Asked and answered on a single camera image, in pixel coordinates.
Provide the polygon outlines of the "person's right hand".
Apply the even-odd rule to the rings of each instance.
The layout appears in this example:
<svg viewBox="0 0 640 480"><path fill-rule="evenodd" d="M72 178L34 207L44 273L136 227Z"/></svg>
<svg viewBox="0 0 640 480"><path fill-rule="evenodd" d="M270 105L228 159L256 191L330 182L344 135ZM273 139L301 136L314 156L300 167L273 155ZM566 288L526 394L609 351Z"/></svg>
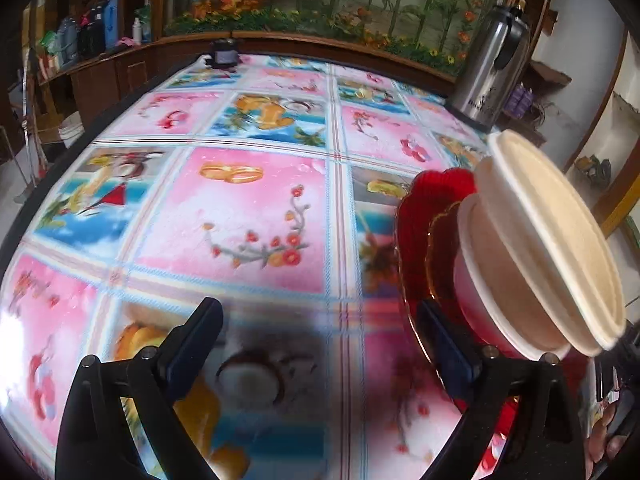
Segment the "person's right hand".
<svg viewBox="0 0 640 480"><path fill-rule="evenodd" d="M591 434L585 440L586 478L593 477L593 469L605 460L614 460L627 440L626 436L608 436L608 426L613 422L617 411L617 402L610 404L603 415L593 425Z"/></svg>

